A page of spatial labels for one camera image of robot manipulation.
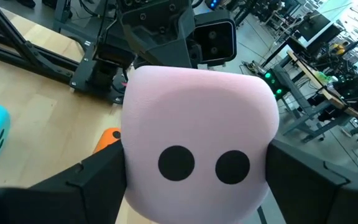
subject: cable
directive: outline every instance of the cable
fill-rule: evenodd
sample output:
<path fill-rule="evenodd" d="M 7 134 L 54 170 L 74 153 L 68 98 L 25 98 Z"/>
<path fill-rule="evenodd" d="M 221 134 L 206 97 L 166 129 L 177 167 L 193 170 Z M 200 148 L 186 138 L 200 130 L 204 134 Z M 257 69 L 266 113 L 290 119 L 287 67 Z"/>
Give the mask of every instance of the cable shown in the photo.
<path fill-rule="evenodd" d="M 80 6 L 85 10 L 85 12 L 87 12 L 89 15 L 91 15 L 91 17 L 98 17 L 100 18 L 102 15 L 99 15 L 95 12 L 93 12 L 91 9 L 89 9 L 86 4 L 83 2 L 83 0 L 78 0 L 80 2 Z M 105 1 L 105 4 L 104 4 L 104 10 L 106 11 L 107 10 L 107 5 L 108 5 L 108 0 Z"/>
<path fill-rule="evenodd" d="M 74 36 L 67 36 L 67 37 L 70 38 L 71 40 L 75 40 L 81 46 L 82 50 L 86 52 L 87 46 L 79 37 L 74 37 Z"/>
<path fill-rule="evenodd" d="M 191 7 L 194 9 L 195 7 L 199 6 L 201 3 L 203 3 L 203 0 L 197 0 L 196 3 L 191 5 Z"/>
<path fill-rule="evenodd" d="M 297 89 L 300 89 L 304 84 L 306 84 L 308 81 L 310 81 L 309 78 L 304 78 L 304 79 L 305 80 L 302 80 L 302 81 L 299 80 L 298 83 L 295 84 Z"/>
<path fill-rule="evenodd" d="M 310 83 L 310 80 L 308 81 L 308 86 L 314 90 L 318 90 L 315 86 L 313 86 L 311 83 Z"/>
<path fill-rule="evenodd" d="M 70 6 L 70 8 L 74 10 L 75 14 L 77 15 L 77 18 L 81 18 L 81 16 L 78 14 L 78 11 L 73 6 Z"/>
<path fill-rule="evenodd" d="M 109 29 L 118 21 L 118 19 L 117 19 L 117 9 L 116 9 L 116 11 L 115 11 L 115 13 L 114 13 L 114 20 L 111 22 L 111 24 L 110 25 L 108 25 L 107 27 L 106 27 L 106 29 L 104 30 L 104 32 L 103 32 L 103 36 L 104 36 L 104 38 L 103 38 L 103 43 L 105 44 L 106 43 L 106 41 L 107 41 L 107 36 L 108 36 L 108 34 L 109 34 Z"/>
<path fill-rule="evenodd" d="M 301 81 L 305 81 L 305 80 L 309 80 L 309 78 L 306 78 L 306 77 L 303 77 L 303 78 L 300 78 L 297 83 L 301 82 Z"/>
<path fill-rule="evenodd" d="M 103 15 L 102 15 L 102 21 L 101 21 L 101 23 L 100 23 L 100 27 L 99 27 L 99 31 L 98 31 L 97 37 L 99 37 L 100 34 L 102 33 L 104 20 L 106 19 L 106 12 L 107 12 L 108 2 L 109 2 L 108 0 L 104 0 L 104 10 L 103 10 Z"/>
<path fill-rule="evenodd" d="M 289 69 L 289 70 L 287 71 L 287 73 L 290 73 L 290 71 L 292 71 L 293 69 L 295 69 L 295 66 L 292 66 L 292 68 Z"/>

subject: wooden table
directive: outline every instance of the wooden table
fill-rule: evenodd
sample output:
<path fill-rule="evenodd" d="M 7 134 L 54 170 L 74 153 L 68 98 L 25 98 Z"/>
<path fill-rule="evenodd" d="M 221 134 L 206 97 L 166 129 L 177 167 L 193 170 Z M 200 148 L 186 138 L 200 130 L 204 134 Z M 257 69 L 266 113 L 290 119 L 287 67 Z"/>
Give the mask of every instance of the wooden table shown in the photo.
<path fill-rule="evenodd" d="M 310 79 L 310 82 L 317 88 L 317 89 L 322 89 L 321 90 L 321 94 L 324 95 L 324 97 L 335 107 L 337 107 L 338 109 L 343 109 L 343 107 L 345 107 L 345 104 L 338 99 L 340 96 L 340 94 L 338 92 L 336 93 L 336 96 L 332 95 L 330 92 L 328 92 L 327 90 L 325 90 L 322 86 L 322 84 L 317 80 L 317 78 L 315 77 L 314 73 L 316 72 L 315 69 L 311 68 L 310 66 L 302 63 L 301 61 L 298 60 L 298 58 L 296 57 L 296 55 L 289 50 L 287 52 L 287 54 L 292 58 L 292 60 L 294 60 L 296 62 L 296 64 L 302 69 L 302 71 L 305 73 L 305 75 Z M 358 116 L 358 111 L 356 111 L 355 109 L 348 107 L 345 112 L 351 116 Z"/>
<path fill-rule="evenodd" d="M 83 52 L 73 40 L 2 10 L 32 43 L 80 61 Z M 64 85 L 0 62 L 0 104 L 11 114 L 12 128 L 0 156 L 0 187 L 28 187 L 91 155 L 102 132 L 120 127 L 121 107 L 70 93 Z M 151 221 L 124 200 L 119 224 Z"/>
<path fill-rule="evenodd" d="M 353 108 L 346 108 L 344 111 L 345 113 L 341 113 L 340 116 L 331 120 L 329 123 L 317 123 L 317 130 L 312 129 L 309 125 L 307 125 L 308 120 L 313 120 L 314 117 L 325 109 L 329 108 L 331 105 L 339 109 L 343 109 L 345 104 L 338 99 L 340 97 L 339 93 L 336 92 L 335 95 L 332 95 L 330 91 L 327 91 L 323 88 L 322 84 L 317 80 L 314 76 L 316 72 L 308 65 L 302 63 L 298 60 L 296 55 L 292 51 L 288 51 L 288 57 L 283 59 L 279 65 L 274 66 L 275 74 L 277 79 L 282 85 L 288 87 L 291 91 L 296 102 L 299 104 L 299 107 L 303 109 L 303 112 L 300 113 L 297 110 L 291 109 L 287 102 L 284 102 L 284 105 L 287 107 L 290 114 L 293 116 L 295 121 L 289 124 L 283 131 L 283 135 L 288 134 L 289 132 L 293 131 L 294 129 L 299 129 L 305 133 L 307 133 L 307 137 L 303 138 L 301 141 L 303 143 L 309 142 L 319 136 L 322 136 L 320 140 L 324 139 L 324 133 L 329 131 L 331 128 L 337 125 L 343 125 L 348 122 L 352 117 L 358 116 L 358 112 Z M 314 84 L 317 89 L 320 90 L 321 94 L 325 97 L 325 100 L 320 102 L 318 105 L 311 105 L 308 100 L 305 98 L 304 94 L 299 90 L 299 88 L 295 85 L 294 80 L 292 80 L 289 74 L 283 69 L 283 67 L 290 61 L 290 59 L 294 60 L 296 64 L 302 69 L 305 75 L 311 80 L 311 83 Z"/>

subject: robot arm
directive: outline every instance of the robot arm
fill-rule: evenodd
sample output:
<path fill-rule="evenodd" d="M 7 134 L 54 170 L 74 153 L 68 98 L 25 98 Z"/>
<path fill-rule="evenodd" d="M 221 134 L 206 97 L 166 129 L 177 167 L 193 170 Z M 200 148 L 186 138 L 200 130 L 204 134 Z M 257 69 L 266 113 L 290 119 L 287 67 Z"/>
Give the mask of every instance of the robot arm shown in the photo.
<path fill-rule="evenodd" d="M 237 54 L 236 27 L 227 10 L 194 15 L 192 1 L 117 0 L 117 22 L 102 34 L 96 58 L 135 68 L 220 65 Z"/>
<path fill-rule="evenodd" d="M 266 178 L 287 224 L 358 223 L 358 174 L 273 140 Z M 29 189 L 1 188 L 0 223 L 114 223 L 125 189 L 118 141 Z"/>

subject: floor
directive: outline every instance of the floor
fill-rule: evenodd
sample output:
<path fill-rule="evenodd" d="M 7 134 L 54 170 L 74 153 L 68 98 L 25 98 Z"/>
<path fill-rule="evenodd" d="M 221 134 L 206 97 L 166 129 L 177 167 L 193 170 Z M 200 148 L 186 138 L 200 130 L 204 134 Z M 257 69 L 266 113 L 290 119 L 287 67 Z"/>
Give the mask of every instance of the floor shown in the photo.
<path fill-rule="evenodd" d="M 0 0 L 0 6 L 21 15 L 27 19 L 30 19 L 36 23 L 39 23 L 45 27 L 52 28 L 52 19 L 53 19 L 53 10 L 47 6 L 44 6 L 41 3 L 41 0 L 35 0 L 37 6 L 35 9 L 28 9 L 21 6 L 15 0 Z M 74 12 L 73 20 L 76 19 L 77 22 L 84 22 L 85 19 L 81 20 L 82 17 L 86 17 L 85 12 L 79 7 L 78 1 L 73 1 Z M 207 12 L 209 9 L 202 4 L 196 9 L 196 13 Z M 239 65 L 241 61 L 251 61 L 256 60 L 257 62 L 263 61 L 267 56 L 269 56 L 269 48 L 274 49 L 275 45 L 273 44 L 273 38 L 268 34 L 268 32 L 258 25 L 256 18 L 253 16 L 248 16 L 244 25 L 239 28 L 237 31 L 237 57 L 228 62 L 225 67 L 219 66 L 214 67 L 215 70 L 232 72 L 232 73 L 247 73 L 247 70 L 241 68 Z M 277 63 L 280 58 L 275 58 L 272 60 L 272 63 L 269 66 L 272 66 L 274 63 Z M 306 87 L 302 89 L 305 94 L 308 94 L 311 90 Z M 324 141 L 318 141 L 317 139 L 303 144 L 300 142 L 300 139 L 305 137 L 305 134 L 294 131 L 287 136 L 281 134 L 282 129 L 291 123 L 291 119 L 285 111 L 285 107 L 282 102 L 278 102 L 280 109 L 280 129 L 277 133 L 276 138 L 287 144 L 297 147 L 299 150 L 310 153 L 320 159 L 332 162 L 334 164 L 346 167 L 347 169 L 358 172 L 358 158 L 353 153 L 353 150 L 358 148 L 356 143 L 356 137 L 349 138 L 343 135 L 339 127 L 335 127 L 325 135 Z M 267 223 L 269 224 L 281 224 L 285 223 L 281 213 L 278 209 L 275 199 L 272 197 L 272 194 L 269 193 L 266 201 L 262 205 L 264 210 Z M 248 220 L 244 220 L 242 223 L 252 223 L 259 224 L 261 223 L 258 214 L 255 212 Z"/>

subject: black metal frame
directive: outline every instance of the black metal frame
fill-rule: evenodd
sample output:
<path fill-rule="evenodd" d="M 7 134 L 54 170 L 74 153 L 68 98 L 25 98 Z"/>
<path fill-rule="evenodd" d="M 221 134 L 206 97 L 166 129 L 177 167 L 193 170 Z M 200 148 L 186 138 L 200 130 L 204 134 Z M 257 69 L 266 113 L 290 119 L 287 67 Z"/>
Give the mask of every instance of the black metal frame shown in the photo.
<path fill-rule="evenodd" d="M 0 61 L 2 62 L 70 85 L 75 90 L 105 98 L 111 103 L 122 104 L 122 93 L 115 90 L 103 91 L 99 86 L 90 83 L 90 79 L 98 74 L 93 67 L 95 65 L 92 57 L 93 44 L 90 44 L 85 56 L 78 63 L 25 40 L 1 10 L 0 44 L 6 46 L 0 47 Z"/>
<path fill-rule="evenodd" d="M 126 168 L 120 140 L 28 189 L 0 188 L 0 223 L 115 223 Z M 277 140 L 265 170 L 286 223 L 358 223 L 358 173 Z M 266 223 L 261 207 L 258 214 Z"/>
<path fill-rule="evenodd" d="M 78 66 L 78 62 L 26 41 L 1 10 L 0 44 L 13 48 L 17 52 L 0 47 L 0 61 L 62 83 L 68 84 Z"/>

